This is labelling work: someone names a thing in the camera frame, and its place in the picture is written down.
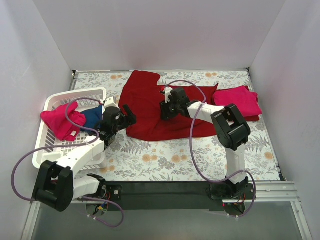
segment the folded pink towel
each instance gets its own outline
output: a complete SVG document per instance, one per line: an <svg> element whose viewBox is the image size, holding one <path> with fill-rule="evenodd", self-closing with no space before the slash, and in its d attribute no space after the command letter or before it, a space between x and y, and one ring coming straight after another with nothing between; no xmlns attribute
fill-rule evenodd
<svg viewBox="0 0 320 240"><path fill-rule="evenodd" d="M258 94L249 91L245 86L216 91L213 94L213 101L217 106L235 104L244 117L262 114L258 105Z"/></svg>

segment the fabric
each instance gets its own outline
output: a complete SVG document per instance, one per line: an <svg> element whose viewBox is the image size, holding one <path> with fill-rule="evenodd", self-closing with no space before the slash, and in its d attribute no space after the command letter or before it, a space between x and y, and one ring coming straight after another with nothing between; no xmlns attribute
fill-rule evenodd
<svg viewBox="0 0 320 240"><path fill-rule="evenodd" d="M136 115L137 123L126 129L129 137L144 141L164 141L188 138L192 119L178 115L168 121L161 120L160 102L164 96L160 93L163 86L157 85L160 75L153 72L134 71L123 87L119 106L127 104ZM214 104L215 86L202 86L207 103ZM203 100L202 94L194 86L183 87L190 101ZM196 120L193 137L209 137L216 135L212 123Z"/></svg>
<svg viewBox="0 0 320 240"><path fill-rule="evenodd" d="M97 122L102 120L102 105L81 112L86 119L84 127L93 129ZM81 129L81 131L90 133L89 130Z"/></svg>
<svg viewBox="0 0 320 240"><path fill-rule="evenodd" d="M217 106L235 104L244 117L262 114L262 110L258 105L258 94L249 91L248 87L245 86L216 91L213 94L213 101Z"/></svg>
<svg viewBox="0 0 320 240"><path fill-rule="evenodd" d="M132 71L80 73L74 90L105 87L109 96L115 96L119 102L123 88ZM214 86L218 89L230 89L248 86L252 83L247 71L162 71L158 85L166 85L174 80L187 79L197 86ZM185 82L176 82L174 86L190 86ZM257 181L279 181L276 156L268 138L263 119L248 121L251 129L245 148L245 167ZM200 137L193 140L198 167L212 180L220 180L227 173L226 151L218 137ZM143 141L129 137L126 130L115 136L115 141L105 153L106 168L93 165L84 167L78 178L88 173L102 176L108 181L201 181L193 167L189 139L181 138L168 141Z"/></svg>
<svg viewBox="0 0 320 240"><path fill-rule="evenodd" d="M80 131L80 128L74 126L66 119L65 112L68 104L61 105L53 111L43 111L40 114L44 123L53 131L54 135L60 141L67 140L73 142ZM74 123L83 126L86 123L85 115L75 111L78 107L77 102L73 102L68 108L68 117Z"/></svg>

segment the black base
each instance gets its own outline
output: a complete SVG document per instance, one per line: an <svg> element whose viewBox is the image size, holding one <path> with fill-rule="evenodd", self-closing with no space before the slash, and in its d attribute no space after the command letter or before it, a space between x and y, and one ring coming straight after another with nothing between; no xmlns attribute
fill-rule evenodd
<svg viewBox="0 0 320 240"><path fill-rule="evenodd" d="M223 200L231 196L213 198L211 189L216 184L205 181L115 181L107 182L110 200L124 210L186 210L206 209L224 211ZM252 199L251 184L246 188L246 199ZM113 205L109 211L118 211Z"/></svg>

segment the blue cloth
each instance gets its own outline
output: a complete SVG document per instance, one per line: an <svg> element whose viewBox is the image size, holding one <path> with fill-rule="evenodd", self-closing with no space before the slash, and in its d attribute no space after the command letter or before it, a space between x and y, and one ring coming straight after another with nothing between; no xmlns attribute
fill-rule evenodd
<svg viewBox="0 0 320 240"><path fill-rule="evenodd" d="M102 105L81 112L86 119L84 127L93 129L95 124L102 120ZM81 129L81 131L90 133L91 131Z"/></svg>

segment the clothing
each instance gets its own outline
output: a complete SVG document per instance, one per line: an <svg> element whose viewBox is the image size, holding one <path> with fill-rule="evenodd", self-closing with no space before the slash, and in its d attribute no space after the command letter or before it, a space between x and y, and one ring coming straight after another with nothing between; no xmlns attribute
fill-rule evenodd
<svg viewBox="0 0 320 240"><path fill-rule="evenodd" d="M160 75L153 72L134 71L123 88L119 106L127 104L136 115L137 123L126 129L129 137L144 141L164 141L188 138L192 119L180 114L168 121L161 120L160 102L165 97L160 93L163 86L157 85ZM213 94L216 86L201 86L207 103L213 105ZM186 95L192 100L203 100L202 94L194 86L183 87ZM193 137L209 137L216 135L212 123L196 120Z"/></svg>
<svg viewBox="0 0 320 240"><path fill-rule="evenodd" d="M249 91L248 87L239 86L213 94L213 101L217 106L235 104L244 117L252 117L262 114L258 105L258 94Z"/></svg>
<svg viewBox="0 0 320 240"><path fill-rule="evenodd" d="M102 105L81 112L86 119L84 127L93 129L97 122L102 120ZM91 133L89 130L81 129L81 131Z"/></svg>
<svg viewBox="0 0 320 240"><path fill-rule="evenodd" d="M53 111L43 111L40 114L41 119L51 129L57 139L73 142L80 131L80 128L74 126L66 119L65 112L68 104L61 105ZM83 126L86 123L85 115L75 111L78 107L77 102L73 102L68 108L67 115L71 121Z"/></svg>

